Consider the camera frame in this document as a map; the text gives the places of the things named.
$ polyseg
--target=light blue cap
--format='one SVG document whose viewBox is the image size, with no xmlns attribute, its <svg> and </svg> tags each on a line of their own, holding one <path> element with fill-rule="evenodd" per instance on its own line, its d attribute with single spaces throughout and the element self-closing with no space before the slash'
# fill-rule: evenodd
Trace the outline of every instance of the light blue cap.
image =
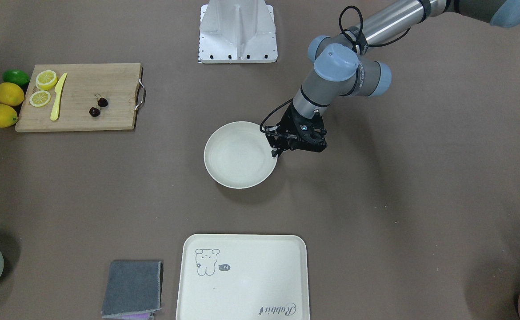
<svg viewBox="0 0 520 320">
<path fill-rule="evenodd" d="M 492 26 L 510 28 L 520 24 L 520 0 L 507 0 L 489 22 Z"/>
<path fill-rule="evenodd" d="M 380 66 L 380 78 L 378 79 L 378 85 L 376 86 L 376 89 L 374 89 L 374 92 L 368 95 L 368 97 L 382 95 L 388 90 L 388 88 L 390 88 L 390 83 L 392 82 L 392 71 L 390 71 L 388 65 L 378 61 L 377 63 Z"/>
<path fill-rule="evenodd" d="M 329 37 L 327 35 L 321 35 L 321 36 L 313 39 L 311 41 L 311 43 L 309 43 L 309 47 L 307 47 L 307 57 L 309 58 L 309 60 L 311 60 L 311 62 L 315 62 L 315 55 L 317 54 L 317 48 L 319 48 L 319 45 L 325 38 L 331 38 L 331 37 Z"/>
<path fill-rule="evenodd" d="M 357 53 L 339 43 L 332 43 L 323 49 L 315 59 L 315 73 L 327 81 L 341 82 L 351 78 L 359 67 Z"/>
</svg>

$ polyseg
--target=bear drawing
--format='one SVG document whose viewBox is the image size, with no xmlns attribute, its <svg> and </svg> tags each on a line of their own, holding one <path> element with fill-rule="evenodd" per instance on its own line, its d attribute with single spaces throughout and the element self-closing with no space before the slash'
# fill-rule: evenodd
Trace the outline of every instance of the bear drawing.
<svg viewBox="0 0 520 320">
<path fill-rule="evenodd" d="M 215 273 L 216 263 L 219 259 L 218 254 L 220 253 L 219 249 L 197 249 L 195 250 L 197 256 L 195 260 L 197 261 L 197 273 L 199 276 L 212 276 Z"/>
</svg>

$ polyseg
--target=white plate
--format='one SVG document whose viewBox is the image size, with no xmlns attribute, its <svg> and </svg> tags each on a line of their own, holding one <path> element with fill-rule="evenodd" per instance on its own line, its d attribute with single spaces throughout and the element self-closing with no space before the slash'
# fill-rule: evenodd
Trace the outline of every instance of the white plate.
<svg viewBox="0 0 520 320">
<path fill-rule="evenodd" d="M 309 320 L 307 249 L 287 235 L 192 235 L 177 320 Z"/>
<path fill-rule="evenodd" d="M 278 158 L 260 126 L 238 121 L 221 126 L 207 141 L 205 167 L 225 187 L 244 189 L 266 180 Z"/>
</svg>

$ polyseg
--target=knife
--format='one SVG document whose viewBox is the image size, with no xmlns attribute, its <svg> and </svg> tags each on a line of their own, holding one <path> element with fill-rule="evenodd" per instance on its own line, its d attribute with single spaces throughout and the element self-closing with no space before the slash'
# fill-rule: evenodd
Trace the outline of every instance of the knife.
<svg viewBox="0 0 520 320">
<path fill-rule="evenodd" d="M 52 106 L 51 121 L 55 121 L 59 118 L 60 96 L 63 93 L 64 81 L 66 79 L 67 79 L 67 73 L 65 72 L 65 73 L 63 73 L 63 75 L 60 77 L 59 81 L 57 81 L 57 83 L 55 85 L 56 98 L 55 98 L 55 104 L 53 104 L 53 106 Z"/>
</svg>

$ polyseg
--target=folded towel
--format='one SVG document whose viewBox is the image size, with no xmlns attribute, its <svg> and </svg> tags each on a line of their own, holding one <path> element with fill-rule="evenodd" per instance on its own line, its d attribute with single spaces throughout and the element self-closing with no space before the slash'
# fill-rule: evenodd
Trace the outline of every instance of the folded towel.
<svg viewBox="0 0 520 320">
<path fill-rule="evenodd" d="M 113 261 L 102 304 L 102 318 L 152 318 L 153 312 L 161 309 L 161 267 L 161 261 Z"/>
</svg>

